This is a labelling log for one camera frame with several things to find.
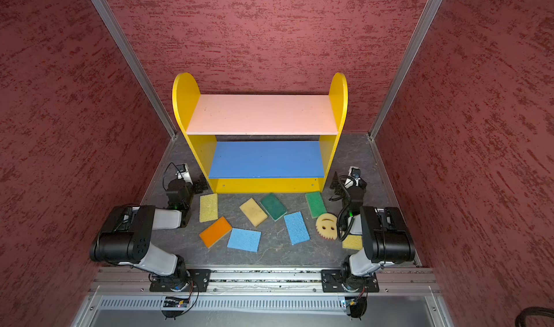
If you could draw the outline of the yellow sponge near right arm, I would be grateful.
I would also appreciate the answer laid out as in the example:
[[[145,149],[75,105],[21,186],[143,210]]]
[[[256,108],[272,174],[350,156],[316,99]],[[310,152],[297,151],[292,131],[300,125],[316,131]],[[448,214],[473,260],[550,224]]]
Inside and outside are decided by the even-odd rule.
[[[349,235],[342,241],[342,248],[359,251],[363,249],[362,236]]]

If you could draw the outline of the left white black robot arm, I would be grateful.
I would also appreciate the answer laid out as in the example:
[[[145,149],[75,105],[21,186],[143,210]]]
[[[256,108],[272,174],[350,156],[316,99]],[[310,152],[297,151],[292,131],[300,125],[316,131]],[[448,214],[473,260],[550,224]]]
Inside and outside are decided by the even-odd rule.
[[[181,292],[192,288],[193,280],[183,257],[155,246],[151,235],[154,230],[186,227],[193,197],[205,189],[200,181],[176,178],[165,189],[165,209],[135,204],[114,207],[89,249],[89,258],[97,263],[140,269],[165,290]]]

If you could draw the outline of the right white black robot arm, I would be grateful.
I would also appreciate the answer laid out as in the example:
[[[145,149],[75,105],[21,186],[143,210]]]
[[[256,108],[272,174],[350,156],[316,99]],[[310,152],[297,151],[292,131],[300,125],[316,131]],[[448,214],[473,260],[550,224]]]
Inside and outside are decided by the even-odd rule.
[[[336,193],[342,202],[337,221],[340,240],[352,234],[355,224],[360,225],[362,236],[362,249],[347,256],[341,265],[341,284],[346,291],[362,291],[375,272],[415,259],[413,239],[397,207],[364,206],[365,188],[355,184],[340,184]]]

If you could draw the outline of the yellow sponge near left arm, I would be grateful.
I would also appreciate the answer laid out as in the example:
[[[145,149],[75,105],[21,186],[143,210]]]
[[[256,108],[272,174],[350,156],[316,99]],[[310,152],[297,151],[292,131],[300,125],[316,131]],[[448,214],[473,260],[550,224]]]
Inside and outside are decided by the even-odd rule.
[[[218,218],[218,194],[200,196],[199,222],[207,223]]]

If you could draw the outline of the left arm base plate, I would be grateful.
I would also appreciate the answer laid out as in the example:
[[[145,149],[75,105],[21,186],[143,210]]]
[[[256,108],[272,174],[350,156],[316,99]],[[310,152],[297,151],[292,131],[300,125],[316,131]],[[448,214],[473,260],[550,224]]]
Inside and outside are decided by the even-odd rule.
[[[181,294],[186,292],[206,292],[212,271],[210,269],[185,269],[182,273],[170,276],[152,274],[150,292],[169,292]]]

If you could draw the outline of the dark green sponge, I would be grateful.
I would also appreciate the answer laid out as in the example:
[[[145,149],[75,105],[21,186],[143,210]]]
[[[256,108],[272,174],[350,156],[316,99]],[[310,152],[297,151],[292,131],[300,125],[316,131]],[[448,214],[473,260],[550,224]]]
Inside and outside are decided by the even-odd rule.
[[[278,199],[277,195],[271,193],[261,199],[261,205],[266,214],[273,220],[277,221],[288,213],[287,208]]]

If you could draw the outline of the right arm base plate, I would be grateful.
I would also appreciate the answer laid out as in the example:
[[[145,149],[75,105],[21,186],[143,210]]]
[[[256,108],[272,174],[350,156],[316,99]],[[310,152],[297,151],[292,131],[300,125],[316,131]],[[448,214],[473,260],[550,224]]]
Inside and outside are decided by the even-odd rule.
[[[375,274],[353,276],[337,269],[324,269],[320,272],[323,292],[377,293],[379,283]]]

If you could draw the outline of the tan orange-backed sponge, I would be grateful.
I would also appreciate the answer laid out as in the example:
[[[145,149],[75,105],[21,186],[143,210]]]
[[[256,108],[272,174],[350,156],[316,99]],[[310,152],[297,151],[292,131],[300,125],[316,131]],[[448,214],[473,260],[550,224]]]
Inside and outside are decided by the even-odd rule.
[[[239,206],[241,212],[248,218],[253,227],[258,227],[267,220],[268,215],[258,205],[254,198],[250,198]]]

